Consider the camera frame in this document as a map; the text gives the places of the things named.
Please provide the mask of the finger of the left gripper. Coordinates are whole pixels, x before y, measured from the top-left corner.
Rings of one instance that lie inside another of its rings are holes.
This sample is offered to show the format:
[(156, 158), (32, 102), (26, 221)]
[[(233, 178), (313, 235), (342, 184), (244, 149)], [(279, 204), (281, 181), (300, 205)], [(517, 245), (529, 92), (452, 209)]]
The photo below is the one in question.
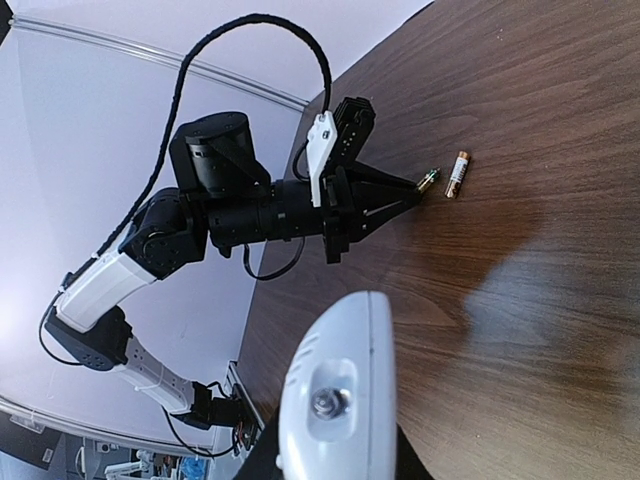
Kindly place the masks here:
[(420, 198), (402, 200), (377, 209), (359, 208), (349, 222), (349, 239), (363, 240), (385, 223), (420, 203)]
[(415, 182), (388, 174), (361, 162), (355, 162), (346, 167), (345, 173), (352, 189), (358, 193), (416, 193), (418, 191)]

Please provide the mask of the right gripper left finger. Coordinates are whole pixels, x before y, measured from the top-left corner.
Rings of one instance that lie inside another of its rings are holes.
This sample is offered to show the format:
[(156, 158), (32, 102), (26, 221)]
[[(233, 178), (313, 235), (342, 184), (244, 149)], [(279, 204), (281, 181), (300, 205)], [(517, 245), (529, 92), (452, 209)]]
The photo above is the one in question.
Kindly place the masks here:
[(278, 480), (280, 478), (280, 468), (276, 464), (279, 454), (278, 429), (279, 415), (273, 414), (234, 476), (235, 480)]

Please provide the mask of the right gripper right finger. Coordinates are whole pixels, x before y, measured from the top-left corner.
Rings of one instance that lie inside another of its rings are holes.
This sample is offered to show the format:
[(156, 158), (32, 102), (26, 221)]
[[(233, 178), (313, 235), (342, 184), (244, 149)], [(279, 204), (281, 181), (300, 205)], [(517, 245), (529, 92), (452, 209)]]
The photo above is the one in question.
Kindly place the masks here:
[(400, 425), (397, 425), (396, 480), (434, 480)]

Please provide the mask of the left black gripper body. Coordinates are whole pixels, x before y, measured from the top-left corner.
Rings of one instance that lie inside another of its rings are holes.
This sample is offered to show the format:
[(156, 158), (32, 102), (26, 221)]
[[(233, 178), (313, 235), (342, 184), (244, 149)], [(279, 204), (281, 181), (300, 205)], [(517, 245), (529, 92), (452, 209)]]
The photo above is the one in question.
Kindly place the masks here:
[(316, 206), (309, 185), (271, 178), (257, 160), (250, 120), (221, 112), (170, 130), (161, 147), (176, 184), (136, 212), (121, 254), (155, 278), (200, 262), (208, 246), (230, 257), (240, 245), (320, 236), (330, 263), (367, 233), (353, 203)]

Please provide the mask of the gold AAA battery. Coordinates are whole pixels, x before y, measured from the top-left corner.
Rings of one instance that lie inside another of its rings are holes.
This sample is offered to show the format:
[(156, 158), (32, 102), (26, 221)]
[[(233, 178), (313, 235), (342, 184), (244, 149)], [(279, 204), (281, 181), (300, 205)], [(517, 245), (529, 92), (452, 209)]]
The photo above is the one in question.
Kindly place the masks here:
[(471, 156), (467, 151), (461, 150), (458, 153), (444, 192), (447, 199), (455, 199), (459, 195), (470, 159)]
[(424, 194), (440, 177), (440, 169), (431, 169), (425, 174), (425, 176), (416, 184), (416, 189), (420, 194)]

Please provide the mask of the white remote control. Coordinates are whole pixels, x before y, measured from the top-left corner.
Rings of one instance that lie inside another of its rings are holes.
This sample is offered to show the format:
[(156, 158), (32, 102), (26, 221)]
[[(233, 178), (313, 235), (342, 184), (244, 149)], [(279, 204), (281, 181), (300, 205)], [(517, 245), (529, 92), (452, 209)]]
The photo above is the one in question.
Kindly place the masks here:
[(396, 415), (389, 299), (351, 293), (319, 316), (292, 358), (277, 465), (287, 479), (392, 479)]

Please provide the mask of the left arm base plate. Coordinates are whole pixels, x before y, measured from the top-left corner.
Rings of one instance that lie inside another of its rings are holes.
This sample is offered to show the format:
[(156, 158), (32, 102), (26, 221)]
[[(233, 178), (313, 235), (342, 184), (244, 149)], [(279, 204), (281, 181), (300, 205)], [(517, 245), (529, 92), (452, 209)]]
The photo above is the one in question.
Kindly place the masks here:
[(239, 411), (236, 425), (232, 431), (234, 446), (238, 451), (249, 452), (263, 430), (263, 422), (240, 383), (232, 385), (230, 397)]

